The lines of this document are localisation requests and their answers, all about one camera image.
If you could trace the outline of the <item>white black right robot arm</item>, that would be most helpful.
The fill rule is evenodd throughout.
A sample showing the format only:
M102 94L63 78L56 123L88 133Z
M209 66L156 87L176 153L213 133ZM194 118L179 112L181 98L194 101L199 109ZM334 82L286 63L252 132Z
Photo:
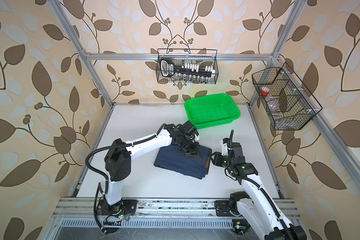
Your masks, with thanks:
M211 155L213 165L222 167L227 177L237 181L242 191L229 198L230 214L244 217L261 240L306 240L301 226L295 226L266 190L259 172L245 160L240 143L221 141L222 151Z

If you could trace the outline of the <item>green perforated plastic basket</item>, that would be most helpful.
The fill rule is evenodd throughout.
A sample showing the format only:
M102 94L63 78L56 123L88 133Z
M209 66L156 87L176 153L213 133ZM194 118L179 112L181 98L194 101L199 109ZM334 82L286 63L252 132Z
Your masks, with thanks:
M227 94L193 98L184 107L189 121L198 130L229 124L241 116L237 104Z

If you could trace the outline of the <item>dark blue denim trousers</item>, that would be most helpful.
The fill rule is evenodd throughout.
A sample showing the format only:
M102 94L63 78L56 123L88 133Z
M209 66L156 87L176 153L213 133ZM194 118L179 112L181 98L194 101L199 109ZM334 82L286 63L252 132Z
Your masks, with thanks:
M209 157L212 150L201 146L201 158L186 157L180 154L180 150L177 145L160 148L154 166L200 180L204 178L209 172Z

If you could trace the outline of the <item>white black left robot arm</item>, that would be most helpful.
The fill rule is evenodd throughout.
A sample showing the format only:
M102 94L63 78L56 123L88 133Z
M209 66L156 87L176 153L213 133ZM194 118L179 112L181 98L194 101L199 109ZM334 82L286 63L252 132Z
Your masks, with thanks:
M98 192L103 200L95 203L94 212L101 210L104 215L124 214L125 207L122 200L123 181L132 170L132 161L162 147L175 145L180 148L179 154L184 157L201 157L201 146L198 142L200 135L197 128L187 121L184 124L162 124L158 131L149 136L134 141L123 142L115 140L111 146L99 148L90 152L86 159L86 166L93 172L105 178L105 189L98 184ZM105 172L91 166L90 158L102 151L107 151L104 158Z

